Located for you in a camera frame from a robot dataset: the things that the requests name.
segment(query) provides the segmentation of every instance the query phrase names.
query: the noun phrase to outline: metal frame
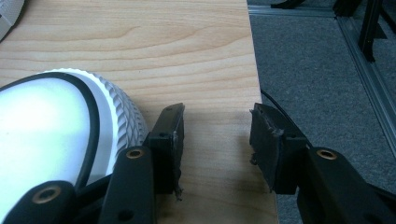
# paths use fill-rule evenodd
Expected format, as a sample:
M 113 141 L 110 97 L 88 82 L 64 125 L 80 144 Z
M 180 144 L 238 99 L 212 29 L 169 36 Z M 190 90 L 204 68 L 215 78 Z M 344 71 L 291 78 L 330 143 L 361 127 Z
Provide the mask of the metal frame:
M 388 140 L 393 156 L 396 158 L 396 104 L 376 64 L 367 62 L 365 56 L 360 51 L 357 42 L 359 31 L 353 19 L 341 17 L 337 18 L 337 21 L 358 69 L 361 83 L 367 92 L 367 96 L 373 106 L 384 135 Z

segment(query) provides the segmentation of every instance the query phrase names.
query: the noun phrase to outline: gray carpet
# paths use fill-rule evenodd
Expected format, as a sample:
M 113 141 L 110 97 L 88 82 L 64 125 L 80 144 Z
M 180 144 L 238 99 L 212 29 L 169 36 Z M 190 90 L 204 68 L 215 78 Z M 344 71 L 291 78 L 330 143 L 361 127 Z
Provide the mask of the gray carpet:
M 337 22 L 282 16 L 250 16 L 250 22 L 262 89 L 314 146 L 338 150 L 367 182 L 396 193 L 396 160 Z M 394 62 L 378 59 L 393 71 Z M 301 222 L 296 197 L 278 195 L 276 202 L 281 224 Z

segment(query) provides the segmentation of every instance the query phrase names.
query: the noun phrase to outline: black plastic bracket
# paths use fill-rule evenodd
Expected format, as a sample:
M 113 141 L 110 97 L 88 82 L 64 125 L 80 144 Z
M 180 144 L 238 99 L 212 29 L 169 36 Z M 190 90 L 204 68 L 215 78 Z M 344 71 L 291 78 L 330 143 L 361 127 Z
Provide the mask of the black plastic bracket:
M 249 143 L 254 149 L 251 162 L 258 164 L 270 187 L 278 194 L 294 194 L 297 188 L 296 165 L 308 140 L 300 129 L 278 110 L 255 104 Z
M 396 196 L 367 184 L 347 159 L 310 147 L 291 121 L 268 105 L 255 104 L 250 144 L 270 189 L 294 194 L 304 223 L 396 223 Z
M 154 205 L 150 149 L 124 149 L 117 158 L 98 223 L 154 223 Z

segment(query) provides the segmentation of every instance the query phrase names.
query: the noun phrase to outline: wood grain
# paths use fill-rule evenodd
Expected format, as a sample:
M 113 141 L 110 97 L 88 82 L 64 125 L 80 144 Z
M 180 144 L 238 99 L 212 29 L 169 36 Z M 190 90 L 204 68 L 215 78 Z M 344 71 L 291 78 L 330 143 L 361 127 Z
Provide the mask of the wood grain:
M 184 103 L 183 202 L 161 196 L 159 223 L 277 223 L 274 194 L 248 162 L 260 102 L 245 0 L 31 0 L 0 44 L 0 86 L 53 68 L 101 74 L 151 129 Z

